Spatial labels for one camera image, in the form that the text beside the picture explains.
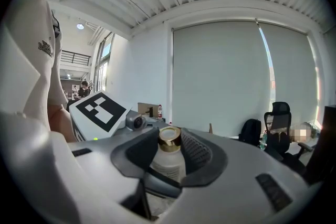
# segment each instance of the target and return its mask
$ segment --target railing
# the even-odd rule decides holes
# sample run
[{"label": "railing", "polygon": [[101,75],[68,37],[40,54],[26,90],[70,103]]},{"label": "railing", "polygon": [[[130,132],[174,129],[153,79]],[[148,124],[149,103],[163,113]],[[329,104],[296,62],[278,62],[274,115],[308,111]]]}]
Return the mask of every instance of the railing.
[{"label": "railing", "polygon": [[77,63],[78,65],[88,66],[91,56],[77,54],[75,52],[63,50],[61,53],[61,62]]}]

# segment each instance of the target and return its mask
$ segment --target black and white marker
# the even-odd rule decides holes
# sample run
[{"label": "black and white marker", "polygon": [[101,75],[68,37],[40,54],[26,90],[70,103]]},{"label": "black and white marker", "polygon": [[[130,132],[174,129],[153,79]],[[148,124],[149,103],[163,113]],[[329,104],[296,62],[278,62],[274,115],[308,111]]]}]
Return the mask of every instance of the black and white marker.
[{"label": "black and white marker", "polygon": [[69,107],[73,133],[78,141],[111,137],[117,129],[125,127],[131,108],[103,90],[91,94]]}]

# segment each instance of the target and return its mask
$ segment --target white shirt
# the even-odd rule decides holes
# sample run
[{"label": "white shirt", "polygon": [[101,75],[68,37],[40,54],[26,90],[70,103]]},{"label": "white shirt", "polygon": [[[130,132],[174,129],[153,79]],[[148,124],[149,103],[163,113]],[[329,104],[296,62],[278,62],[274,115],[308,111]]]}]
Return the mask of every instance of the white shirt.
[{"label": "white shirt", "polygon": [[48,0],[12,0],[4,24],[18,47],[40,73],[24,113],[27,117],[42,121],[50,130],[47,104],[67,103],[59,77],[62,51],[59,24],[53,17]]}]

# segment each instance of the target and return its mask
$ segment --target black backpack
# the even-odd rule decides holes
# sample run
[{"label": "black backpack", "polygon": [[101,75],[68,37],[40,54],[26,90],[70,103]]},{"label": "black backpack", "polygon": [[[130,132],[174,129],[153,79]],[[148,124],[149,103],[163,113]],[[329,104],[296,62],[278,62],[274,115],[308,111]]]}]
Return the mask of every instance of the black backpack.
[{"label": "black backpack", "polygon": [[253,146],[258,146],[260,135],[261,121],[249,119],[245,122],[238,140]]}]

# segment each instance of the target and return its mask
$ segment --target ceiling light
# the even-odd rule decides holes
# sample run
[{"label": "ceiling light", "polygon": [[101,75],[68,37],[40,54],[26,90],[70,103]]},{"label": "ceiling light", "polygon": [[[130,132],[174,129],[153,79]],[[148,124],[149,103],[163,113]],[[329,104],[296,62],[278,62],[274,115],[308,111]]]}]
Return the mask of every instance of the ceiling light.
[{"label": "ceiling light", "polygon": [[78,28],[79,30],[83,30],[83,29],[84,29],[84,25],[83,25],[83,24],[78,24],[78,25],[77,25],[77,28]]}]

